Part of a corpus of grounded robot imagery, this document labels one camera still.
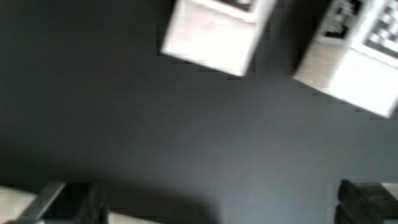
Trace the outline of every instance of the black object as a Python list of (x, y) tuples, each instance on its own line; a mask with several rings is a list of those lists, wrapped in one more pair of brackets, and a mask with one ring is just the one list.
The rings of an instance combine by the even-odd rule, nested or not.
[(221, 3), (228, 4), (239, 10), (250, 12), (255, 0), (250, 0), (246, 3), (241, 3), (237, 0), (216, 0)]
[(97, 183), (45, 185), (15, 224), (106, 224), (106, 195)]
[(355, 224), (340, 205), (335, 207), (333, 222), (337, 224)]
[(383, 224), (398, 220), (398, 201), (380, 183), (340, 181), (335, 224)]

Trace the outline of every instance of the black backdrop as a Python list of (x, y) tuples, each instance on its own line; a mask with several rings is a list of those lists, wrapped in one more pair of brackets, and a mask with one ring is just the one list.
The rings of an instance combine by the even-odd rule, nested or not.
[(0, 1), (0, 181), (102, 181), (166, 224), (332, 223), (398, 181), (398, 125), (291, 79), (326, 2), (280, 0), (243, 79), (157, 54), (166, 0)]

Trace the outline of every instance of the product box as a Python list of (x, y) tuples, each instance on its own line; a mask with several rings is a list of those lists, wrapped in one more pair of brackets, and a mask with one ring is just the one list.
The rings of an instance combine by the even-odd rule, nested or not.
[(333, 0), (294, 79), (383, 117), (398, 102), (398, 0)]
[(177, 0), (161, 53), (243, 76), (275, 0)]

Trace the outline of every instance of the white packaging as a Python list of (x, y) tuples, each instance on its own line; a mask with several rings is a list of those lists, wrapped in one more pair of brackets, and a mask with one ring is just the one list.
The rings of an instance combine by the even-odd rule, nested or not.
[(275, 0), (177, 0), (161, 53), (243, 76)]
[(398, 0), (335, 0), (294, 79), (383, 117), (398, 102)]

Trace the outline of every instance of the checkered pattern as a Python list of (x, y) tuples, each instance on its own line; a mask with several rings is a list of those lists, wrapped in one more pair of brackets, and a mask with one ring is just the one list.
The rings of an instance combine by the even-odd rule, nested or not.
[(385, 5), (364, 44), (398, 59), (398, 0)]

